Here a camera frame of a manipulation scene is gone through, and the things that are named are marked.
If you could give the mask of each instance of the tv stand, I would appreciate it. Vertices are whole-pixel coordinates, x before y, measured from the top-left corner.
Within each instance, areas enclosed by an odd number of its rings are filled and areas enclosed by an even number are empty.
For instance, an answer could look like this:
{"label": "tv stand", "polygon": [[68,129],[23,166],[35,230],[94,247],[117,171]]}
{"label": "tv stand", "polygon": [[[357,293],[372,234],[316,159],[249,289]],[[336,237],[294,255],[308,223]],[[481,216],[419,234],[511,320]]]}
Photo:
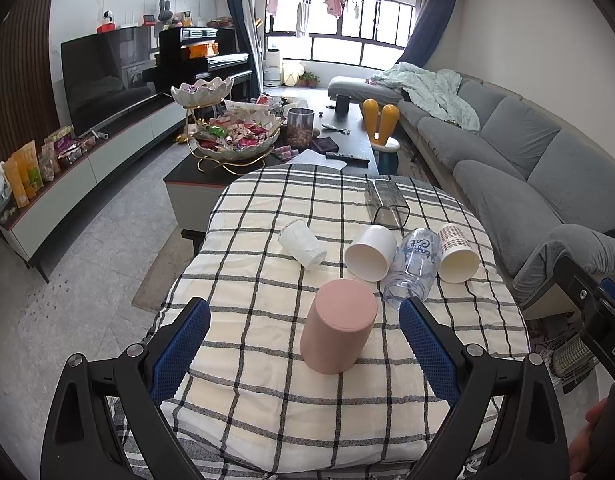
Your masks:
{"label": "tv stand", "polygon": [[98,130],[108,134],[75,164],[45,184],[30,205],[0,233],[21,256],[25,265],[36,268],[49,283],[41,264],[46,248],[56,244],[61,225],[70,222],[87,205],[91,194],[112,182],[137,158],[174,134],[185,123],[185,110],[168,94],[160,94],[118,120]]}

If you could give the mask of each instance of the paper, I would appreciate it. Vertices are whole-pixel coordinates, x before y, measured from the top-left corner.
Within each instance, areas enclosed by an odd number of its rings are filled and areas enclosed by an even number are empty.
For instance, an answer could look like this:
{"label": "paper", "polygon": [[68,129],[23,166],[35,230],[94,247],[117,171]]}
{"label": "paper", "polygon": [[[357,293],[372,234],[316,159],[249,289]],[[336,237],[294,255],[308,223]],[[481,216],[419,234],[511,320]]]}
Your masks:
{"label": "paper", "polygon": [[342,160],[334,160],[333,158],[325,158],[325,155],[316,153],[314,150],[305,150],[303,153],[295,156],[292,160],[289,160],[290,164],[314,164],[315,166],[324,166],[326,168],[334,168],[335,170],[342,170],[347,166],[347,162]]}

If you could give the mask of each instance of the sofa armrest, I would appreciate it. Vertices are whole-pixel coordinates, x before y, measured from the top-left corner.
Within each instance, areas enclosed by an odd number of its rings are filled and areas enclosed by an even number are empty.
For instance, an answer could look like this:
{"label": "sofa armrest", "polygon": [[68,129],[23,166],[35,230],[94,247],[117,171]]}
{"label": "sofa armrest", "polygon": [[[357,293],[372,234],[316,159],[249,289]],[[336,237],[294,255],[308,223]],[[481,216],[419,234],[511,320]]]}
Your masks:
{"label": "sofa armrest", "polygon": [[615,239],[577,224],[553,228],[534,249],[512,282],[521,310],[552,278],[559,257],[567,254],[588,274],[615,274]]}
{"label": "sofa armrest", "polygon": [[421,119],[424,117],[430,117],[428,112],[406,100],[399,101],[396,107],[401,113],[401,118],[406,118],[407,122],[412,124],[414,128],[418,126]]}

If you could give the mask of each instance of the blue curtain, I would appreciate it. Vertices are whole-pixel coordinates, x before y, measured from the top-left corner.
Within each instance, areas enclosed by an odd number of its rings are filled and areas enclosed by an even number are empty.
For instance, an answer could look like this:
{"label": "blue curtain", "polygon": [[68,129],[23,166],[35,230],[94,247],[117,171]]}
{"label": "blue curtain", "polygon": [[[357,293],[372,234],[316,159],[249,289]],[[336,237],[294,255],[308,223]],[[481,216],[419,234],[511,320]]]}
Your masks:
{"label": "blue curtain", "polygon": [[428,0],[421,9],[414,32],[397,62],[424,67],[439,46],[457,0]]}
{"label": "blue curtain", "polygon": [[252,45],[248,39],[248,31],[246,29],[246,20],[243,14],[243,0],[227,0],[228,9],[234,22],[234,29],[236,33],[236,41],[241,52],[247,52],[249,57],[249,68],[252,70],[252,77],[250,78],[250,95],[252,97],[258,97],[261,93],[259,87],[259,81],[256,76],[256,65],[254,63],[254,56],[256,53],[252,51]]}

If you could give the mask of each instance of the screw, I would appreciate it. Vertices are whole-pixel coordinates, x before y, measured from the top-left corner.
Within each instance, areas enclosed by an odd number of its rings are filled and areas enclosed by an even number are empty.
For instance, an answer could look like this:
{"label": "screw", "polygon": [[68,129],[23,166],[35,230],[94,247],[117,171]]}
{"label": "screw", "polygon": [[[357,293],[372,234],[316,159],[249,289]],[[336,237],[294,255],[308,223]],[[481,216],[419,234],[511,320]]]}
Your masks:
{"label": "screw", "polygon": [[532,353],[527,356],[527,358],[529,359],[529,362],[535,366],[540,366],[543,364],[543,358],[539,354]]}
{"label": "screw", "polygon": [[81,354],[72,354],[68,358],[68,364],[72,367],[78,366],[79,364],[81,364],[81,361],[83,361],[83,357]]}
{"label": "screw", "polygon": [[143,353],[143,346],[139,343],[134,343],[134,345],[128,346],[128,349],[125,351],[125,353],[130,357],[138,357]]}
{"label": "screw", "polygon": [[483,350],[483,347],[481,345],[477,345],[475,343],[467,345],[467,353],[470,354],[472,357],[481,357],[484,352],[485,350]]}

